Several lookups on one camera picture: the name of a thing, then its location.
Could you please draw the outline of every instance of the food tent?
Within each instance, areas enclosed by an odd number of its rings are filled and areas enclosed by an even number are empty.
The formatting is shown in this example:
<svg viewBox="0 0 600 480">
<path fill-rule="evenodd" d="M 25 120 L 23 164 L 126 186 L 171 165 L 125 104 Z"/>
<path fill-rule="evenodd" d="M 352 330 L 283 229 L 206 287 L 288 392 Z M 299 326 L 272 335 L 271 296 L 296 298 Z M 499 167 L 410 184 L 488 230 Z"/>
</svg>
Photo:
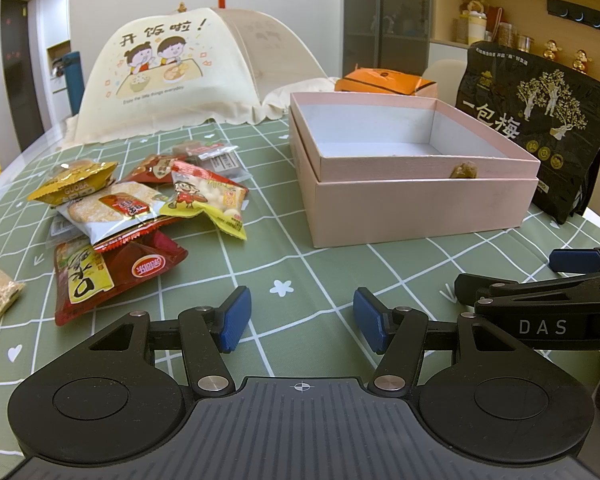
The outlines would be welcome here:
<svg viewBox="0 0 600 480">
<path fill-rule="evenodd" d="M 283 23 L 254 10 L 141 18 L 102 49 L 64 146 L 194 126 L 277 119 L 293 91 L 333 81 Z"/>
</svg>

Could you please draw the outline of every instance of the white heart print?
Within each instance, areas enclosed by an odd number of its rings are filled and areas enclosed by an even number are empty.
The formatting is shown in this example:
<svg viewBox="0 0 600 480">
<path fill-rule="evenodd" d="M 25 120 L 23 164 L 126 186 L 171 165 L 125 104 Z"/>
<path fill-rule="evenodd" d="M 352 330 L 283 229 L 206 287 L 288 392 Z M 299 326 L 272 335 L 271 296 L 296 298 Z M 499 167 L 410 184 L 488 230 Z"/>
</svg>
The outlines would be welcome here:
<svg viewBox="0 0 600 480">
<path fill-rule="evenodd" d="M 20 355 L 21 350 L 22 345 L 18 345 L 14 348 L 9 348 L 9 350 L 7 350 L 7 357 L 9 358 L 9 361 L 13 363 L 17 359 L 18 355 Z"/>
</svg>

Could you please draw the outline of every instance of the silver screw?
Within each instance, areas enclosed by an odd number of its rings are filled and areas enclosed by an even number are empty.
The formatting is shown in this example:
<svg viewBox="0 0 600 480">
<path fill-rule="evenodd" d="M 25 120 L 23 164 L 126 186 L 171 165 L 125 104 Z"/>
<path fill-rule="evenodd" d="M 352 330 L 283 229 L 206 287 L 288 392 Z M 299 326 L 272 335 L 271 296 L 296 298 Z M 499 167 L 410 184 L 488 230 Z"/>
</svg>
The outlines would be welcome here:
<svg viewBox="0 0 600 480">
<path fill-rule="evenodd" d="M 206 392 L 219 392 L 229 385 L 229 381 L 220 375 L 208 375 L 198 381 L 198 387 Z"/>
<path fill-rule="evenodd" d="M 376 388 L 386 392 L 397 392 L 406 386 L 404 379 L 397 375 L 381 375 L 374 381 Z"/>
</svg>

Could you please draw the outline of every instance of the red oval logo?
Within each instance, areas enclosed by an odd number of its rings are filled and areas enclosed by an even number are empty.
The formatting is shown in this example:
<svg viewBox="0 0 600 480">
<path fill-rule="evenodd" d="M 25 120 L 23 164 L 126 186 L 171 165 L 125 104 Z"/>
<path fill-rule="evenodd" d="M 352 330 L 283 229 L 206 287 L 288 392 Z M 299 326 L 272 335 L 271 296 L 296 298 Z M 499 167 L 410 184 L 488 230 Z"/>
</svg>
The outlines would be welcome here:
<svg viewBox="0 0 600 480">
<path fill-rule="evenodd" d="M 164 256 L 160 256 L 160 254 L 149 254 L 143 256 L 134 263 L 131 273 L 136 278 L 146 278 L 147 276 L 151 276 L 162 270 L 166 264 L 167 260 L 164 259 Z"/>
</svg>

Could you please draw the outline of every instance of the gold figurine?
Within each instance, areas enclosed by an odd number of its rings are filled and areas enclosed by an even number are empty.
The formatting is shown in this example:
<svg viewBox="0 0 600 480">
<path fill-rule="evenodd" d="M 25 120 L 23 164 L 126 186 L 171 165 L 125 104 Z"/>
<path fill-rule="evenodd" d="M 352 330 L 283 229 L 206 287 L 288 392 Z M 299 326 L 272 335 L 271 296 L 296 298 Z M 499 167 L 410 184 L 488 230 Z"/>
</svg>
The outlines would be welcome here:
<svg viewBox="0 0 600 480">
<path fill-rule="evenodd" d="M 587 53 L 584 50 L 579 50 L 576 52 L 576 59 L 573 60 L 573 67 L 578 72 L 583 74 L 587 73 L 587 62 L 592 62 L 593 60 L 590 57 L 587 57 Z"/>
<path fill-rule="evenodd" d="M 558 57 L 558 55 L 556 54 L 557 52 L 560 52 L 562 50 L 561 46 L 557 46 L 555 44 L 554 40 L 549 40 L 547 41 L 544 46 L 546 47 L 546 50 L 542 53 L 542 55 L 544 56 L 545 59 L 549 59 L 551 61 L 555 61 L 556 58 Z"/>
</svg>

